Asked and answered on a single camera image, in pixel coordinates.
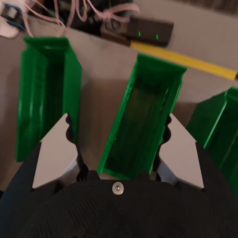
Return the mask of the black power bank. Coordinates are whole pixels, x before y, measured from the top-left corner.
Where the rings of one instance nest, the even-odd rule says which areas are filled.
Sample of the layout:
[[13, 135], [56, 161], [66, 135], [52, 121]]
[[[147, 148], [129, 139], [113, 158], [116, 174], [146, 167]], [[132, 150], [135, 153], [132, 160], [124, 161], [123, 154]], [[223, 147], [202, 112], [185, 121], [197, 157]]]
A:
[[174, 22], [130, 17], [126, 39], [166, 47], [170, 43]]

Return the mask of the green plastic bin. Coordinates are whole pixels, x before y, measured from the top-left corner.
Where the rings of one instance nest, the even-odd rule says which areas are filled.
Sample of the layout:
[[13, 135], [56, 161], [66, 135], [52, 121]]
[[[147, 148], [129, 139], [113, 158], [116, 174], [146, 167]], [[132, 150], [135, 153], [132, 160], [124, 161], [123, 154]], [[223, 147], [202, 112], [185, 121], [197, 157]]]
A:
[[138, 53], [104, 147], [98, 174], [133, 180], [151, 173], [187, 68]]
[[78, 143], [82, 66], [66, 37], [24, 37], [21, 53], [15, 161], [23, 162], [69, 113]]
[[231, 87], [198, 103], [186, 129], [238, 196], [238, 88]]

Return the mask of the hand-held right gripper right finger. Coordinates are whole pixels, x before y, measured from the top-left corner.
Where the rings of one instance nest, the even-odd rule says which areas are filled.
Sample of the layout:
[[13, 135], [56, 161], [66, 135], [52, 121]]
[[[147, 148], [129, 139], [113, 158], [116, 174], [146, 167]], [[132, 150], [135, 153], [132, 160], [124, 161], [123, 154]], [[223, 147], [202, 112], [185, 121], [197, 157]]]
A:
[[169, 114], [153, 170], [156, 180], [175, 185], [183, 182], [197, 189], [204, 189], [196, 140], [173, 115]]

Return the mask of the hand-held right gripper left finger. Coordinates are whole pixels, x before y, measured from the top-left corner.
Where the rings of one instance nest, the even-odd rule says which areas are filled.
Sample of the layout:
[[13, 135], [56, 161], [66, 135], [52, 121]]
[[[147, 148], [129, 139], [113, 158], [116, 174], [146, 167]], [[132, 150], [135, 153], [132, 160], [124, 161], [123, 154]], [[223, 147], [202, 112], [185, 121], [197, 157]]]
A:
[[40, 141], [33, 189], [55, 181], [64, 187], [76, 183], [82, 165], [79, 164], [80, 152], [73, 139], [70, 114], [65, 113]]

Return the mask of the white tray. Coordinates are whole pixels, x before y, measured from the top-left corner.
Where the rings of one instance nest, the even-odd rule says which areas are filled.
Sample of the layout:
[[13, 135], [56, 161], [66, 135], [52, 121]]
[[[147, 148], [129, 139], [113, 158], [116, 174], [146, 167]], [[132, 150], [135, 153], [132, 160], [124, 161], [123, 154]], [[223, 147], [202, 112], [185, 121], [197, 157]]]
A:
[[[0, 13], [3, 9], [3, 3], [9, 3], [14, 6], [19, 7], [22, 10], [22, 13], [26, 10], [25, 7], [25, 1], [24, 0], [1, 0], [0, 1]], [[0, 16], [0, 35], [6, 38], [14, 38], [18, 35], [19, 29], [10, 26], [7, 24], [7, 22], [3, 19], [3, 17]]]

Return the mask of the black electronics box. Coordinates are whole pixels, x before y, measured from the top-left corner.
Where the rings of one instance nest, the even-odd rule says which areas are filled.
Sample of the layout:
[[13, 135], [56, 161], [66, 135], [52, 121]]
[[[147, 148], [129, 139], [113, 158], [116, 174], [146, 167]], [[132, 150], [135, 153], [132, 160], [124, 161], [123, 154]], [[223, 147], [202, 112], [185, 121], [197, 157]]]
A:
[[[124, 3], [132, 3], [133, 0], [92, 0], [91, 1], [94, 7], [96, 9], [103, 11], [106, 8], [113, 7], [119, 4], [124, 4]], [[67, 19], [69, 17], [70, 13], [70, 0], [58, 0], [58, 6], [59, 6], [59, 17], [60, 20], [63, 23], [67, 23]], [[43, 5], [51, 12], [52, 16], [55, 17], [55, 10], [54, 10], [54, 2], [53, 0], [44, 0]], [[97, 36], [101, 36], [100, 33], [100, 27], [102, 23], [96, 22], [96, 20], [93, 19], [93, 11], [89, 10], [88, 11], [88, 19], [86, 22], [82, 22], [78, 16], [73, 17], [73, 22], [71, 24], [71, 28], [77, 29], [80, 31], [84, 31], [89, 34], [94, 34]]]

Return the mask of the small black blue device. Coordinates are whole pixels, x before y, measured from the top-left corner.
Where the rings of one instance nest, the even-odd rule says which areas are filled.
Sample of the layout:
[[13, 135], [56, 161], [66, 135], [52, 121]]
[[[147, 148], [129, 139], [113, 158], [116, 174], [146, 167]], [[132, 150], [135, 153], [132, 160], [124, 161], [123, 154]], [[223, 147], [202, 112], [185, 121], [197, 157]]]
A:
[[21, 31], [26, 31], [23, 13], [19, 7], [4, 2], [0, 16], [3, 17], [8, 25], [13, 26]]

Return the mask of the yellow tape strip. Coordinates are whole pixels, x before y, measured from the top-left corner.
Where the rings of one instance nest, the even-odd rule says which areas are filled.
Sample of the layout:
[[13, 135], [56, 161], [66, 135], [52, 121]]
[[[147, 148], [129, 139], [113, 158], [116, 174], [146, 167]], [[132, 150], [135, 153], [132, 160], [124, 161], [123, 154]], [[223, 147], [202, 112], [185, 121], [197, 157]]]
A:
[[193, 68], [215, 76], [225, 78], [230, 81], [236, 81], [234, 79], [237, 71], [224, 66], [209, 63], [171, 50], [136, 41], [131, 41], [130, 48], [137, 50], [140, 53], [152, 55], [154, 57], [170, 61], [172, 63], [179, 64], [187, 68]]

